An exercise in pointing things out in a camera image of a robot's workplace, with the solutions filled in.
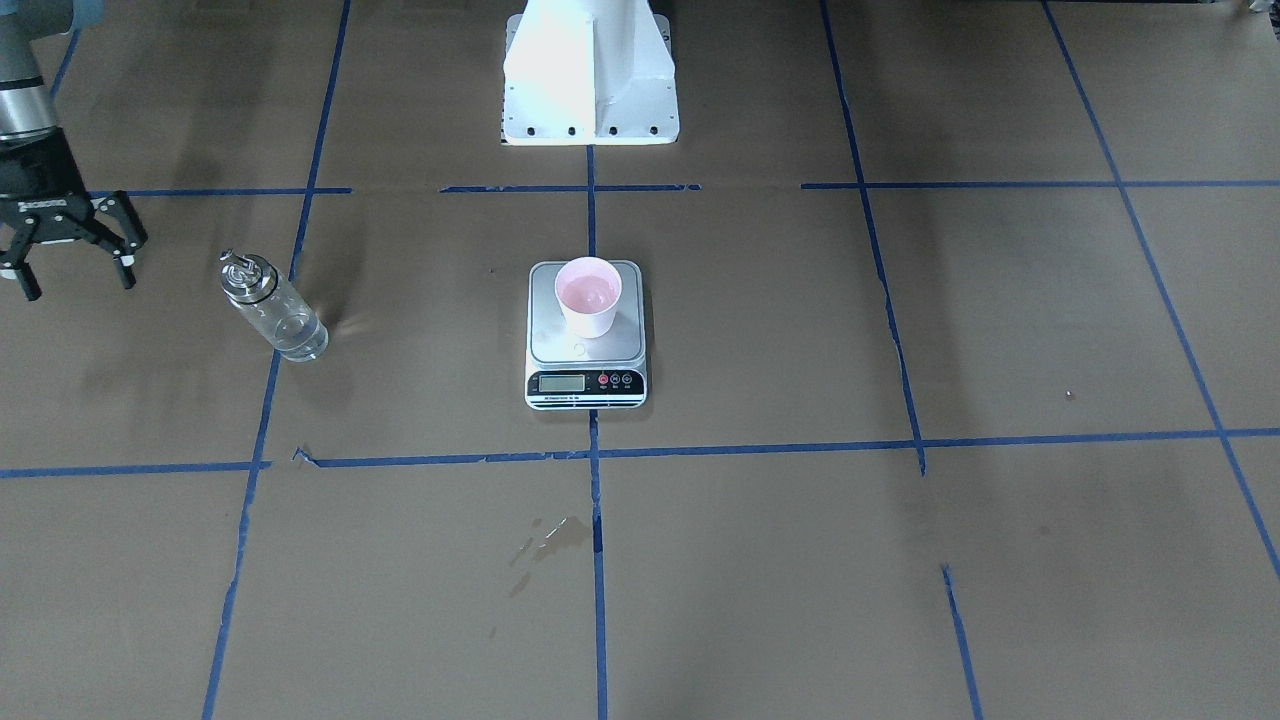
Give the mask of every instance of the digital kitchen scale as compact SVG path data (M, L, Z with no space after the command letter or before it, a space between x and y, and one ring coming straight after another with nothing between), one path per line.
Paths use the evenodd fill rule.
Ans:
M586 340L568 332L556 300L556 273L564 263L539 263L529 272L525 342L525 402L534 410L639 407L649 397L640 268L612 260L622 275L613 325Z

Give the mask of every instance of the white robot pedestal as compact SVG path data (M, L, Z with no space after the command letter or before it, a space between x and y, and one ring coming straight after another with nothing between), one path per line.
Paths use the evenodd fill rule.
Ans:
M660 145L680 135L671 24L646 0L529 0L507 22L511 145Z

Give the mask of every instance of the clear plastic bottle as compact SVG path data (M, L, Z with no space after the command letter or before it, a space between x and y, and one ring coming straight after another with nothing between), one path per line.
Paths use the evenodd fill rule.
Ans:
M324 352L329 331L274 265L259 255L237 255L230 250L219 259L227 300L282 357L306 363Z

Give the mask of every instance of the paper cup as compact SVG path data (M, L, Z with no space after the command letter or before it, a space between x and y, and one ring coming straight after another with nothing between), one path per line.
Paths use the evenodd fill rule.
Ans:
M579 258L556 273L556 300L568 332L577 337L600 337L613 327L622 297L622 275L608 260Z

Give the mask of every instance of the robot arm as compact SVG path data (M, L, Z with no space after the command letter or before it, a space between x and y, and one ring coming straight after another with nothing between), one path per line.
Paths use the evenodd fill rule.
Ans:
M83 240L108 251L120 282L133 287L133 254L146 231L124 192L91 200L31 41L97 22L102 0L0 0L0 223L14 229L0 252L0 277L17 279L27 300L41 295L27 264L31 246ZM104 213L124 237L95 218Z

